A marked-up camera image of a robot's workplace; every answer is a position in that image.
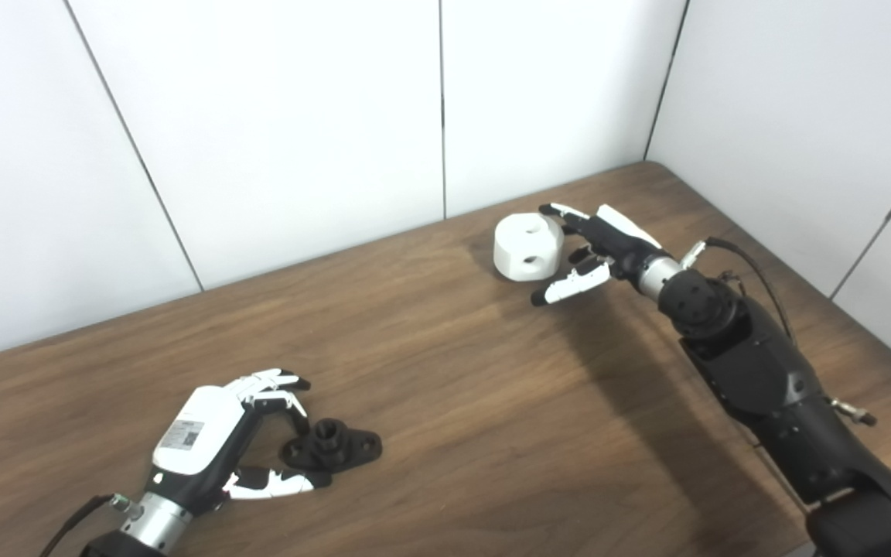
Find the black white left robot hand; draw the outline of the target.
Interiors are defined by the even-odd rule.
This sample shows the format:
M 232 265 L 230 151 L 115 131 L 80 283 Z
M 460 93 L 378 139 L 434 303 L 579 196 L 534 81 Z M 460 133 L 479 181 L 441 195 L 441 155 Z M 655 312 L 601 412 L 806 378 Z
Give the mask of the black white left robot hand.
M 297 433 L 309 432 L 308 413 L 295 394 L 310 388 L 305 378 L 282 369 L 195 388 L 152 452 L 145 494 L 201 516 L 230 500 L 289 497 L 331 486 L 331 473 L 240 463 L 268 415 L 286 415 Z

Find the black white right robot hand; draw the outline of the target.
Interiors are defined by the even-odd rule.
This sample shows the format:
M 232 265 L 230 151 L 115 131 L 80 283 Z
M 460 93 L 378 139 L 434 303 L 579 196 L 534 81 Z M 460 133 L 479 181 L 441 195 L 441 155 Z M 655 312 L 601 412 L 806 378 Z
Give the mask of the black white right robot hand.
M 542 204 L 538 212 L 562 219 L 562 232 L 584 237 L 585 244 L 567 258 L 572 270 L 565 278 L 531 293 L 534 307 L 550 306 L 612 279 L 629 282 L 639 292 L 648 265 L 666 256 L 653 237 L 626 231 L 633 222 L 608 205 L 592 216 L 560 203 Z

